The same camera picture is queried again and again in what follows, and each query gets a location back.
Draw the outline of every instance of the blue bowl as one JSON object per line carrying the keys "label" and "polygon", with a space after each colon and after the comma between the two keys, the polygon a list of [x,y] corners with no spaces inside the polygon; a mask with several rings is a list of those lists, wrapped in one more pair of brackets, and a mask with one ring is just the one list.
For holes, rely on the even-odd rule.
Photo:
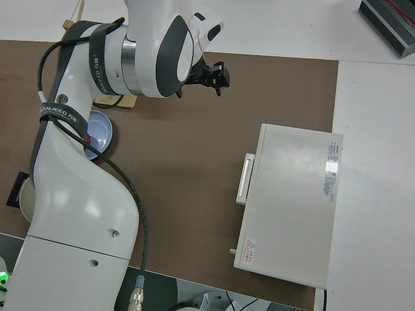
{"label": "blue bowl", "polygon": [[[111,120],[104,113],[91,110],[88,120],[88,134],[91,137],[90,145],[103,153],[110,145],[112,138]],[[97,157],[89,149],[85,149],[85,156],[89,160]]]}

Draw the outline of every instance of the screw hole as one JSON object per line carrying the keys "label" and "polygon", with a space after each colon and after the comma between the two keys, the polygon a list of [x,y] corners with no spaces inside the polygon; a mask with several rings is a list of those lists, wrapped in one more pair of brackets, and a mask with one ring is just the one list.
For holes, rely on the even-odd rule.
{"label": "screw hole", "polygon": [[90,260],[89,261],[89,265],[92,267],[92,268],[94,268],[94,267],[96,267],[96,266],[98,266],[98,262],[96,261],[96,260]]}
{"label": "screw hole", "polygon": [[109,229],[108,235],[110,236],[110,238],[117,238],[119,236],[119,231],[115,229]]}

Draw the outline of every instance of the brown mat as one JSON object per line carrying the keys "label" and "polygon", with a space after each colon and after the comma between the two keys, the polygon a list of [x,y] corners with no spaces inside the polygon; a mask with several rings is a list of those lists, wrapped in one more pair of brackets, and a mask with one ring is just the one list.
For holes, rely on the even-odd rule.
{"label": "brown mat", "polygon": [[[0,232],[29,227],[5,202],[19,170],[29,170],[38,129],[38,62],[49,43],[0,41]],[[148,213],[150,271],[284,305],[313,309],[314,288],[233,267],[243,207],[235,203],[244,155],[261,123],[331,131],[338,63],[207,53],[223,60],[231,87],[185,86],[183,99],[140,97],[113,122],[108,155],[130,176]],[[47,70],[50,81],[53,70]],[[141,235],[131,265],[141,260]]]}

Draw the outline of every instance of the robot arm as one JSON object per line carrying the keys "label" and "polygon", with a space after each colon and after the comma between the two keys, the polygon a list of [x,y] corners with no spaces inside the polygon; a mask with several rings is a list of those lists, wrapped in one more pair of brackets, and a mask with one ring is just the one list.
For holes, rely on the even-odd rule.
{"label": "robot arm", "polygon": [[[208,67],[203,57],[223,28],[212,11],[194,0],[125,2],[129,26],[81,21],[63,38],[43,110],[60,115],[62,126],[79,137],[78,120],[88,120],[102,93],[169,97],[184,84],[214,87],[218,94],[229,86],[223,63]],[[42,88],[40,97],[46,102]],[[48,119],[40,124],[30,176],[34,216],[4,310],[113,310],[138,229],[132,195]],[[141,301],[133,307],[141,310]]]}
{"label": "robot arm", "polygon": [[132,93],[148,97],[169,97],[179,91],[191,76],[194,84],[202,76],[225,76],[210,85],[215,89],[229,86],[229,74],[208,70],[203,51],[223,29],[222,20],[197,1],[189,0],[125,0],[130,25],[126,33],[129,45],[135,45],[134,76],[125,76],[126,83],[137,79]]}

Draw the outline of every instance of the cable strap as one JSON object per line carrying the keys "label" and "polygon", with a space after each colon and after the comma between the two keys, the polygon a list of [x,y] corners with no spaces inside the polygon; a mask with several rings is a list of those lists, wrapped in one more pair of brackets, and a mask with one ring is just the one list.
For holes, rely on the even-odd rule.
{"label": "cable strap", "polygon": [[101,24],[89,36],[89,70],[92,78],[105,95],[118,95],[110,87],[105,71],[105,41],[108,28],[114,24]]}
{"label": "cable strap", "polygon": [[40,108],[40,120],[49,120],[53,115],[57,119],[68,123],[83,139],[86,138],[88,122],[71,106],[56,102],[44,102]]}

